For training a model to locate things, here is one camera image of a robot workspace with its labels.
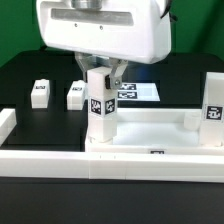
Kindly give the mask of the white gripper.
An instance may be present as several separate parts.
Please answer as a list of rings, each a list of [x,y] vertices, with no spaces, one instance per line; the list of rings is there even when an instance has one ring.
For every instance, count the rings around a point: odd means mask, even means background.
[[[116,58],[109,60],[105,87],[118,90],[128,61],[152,64],[170,53],[167,0],[98,0],[98,7],[85,9],[78,1],[36,0],[36,10],[45,44],[76,52],[84,80],[94,68],[93,55]]]

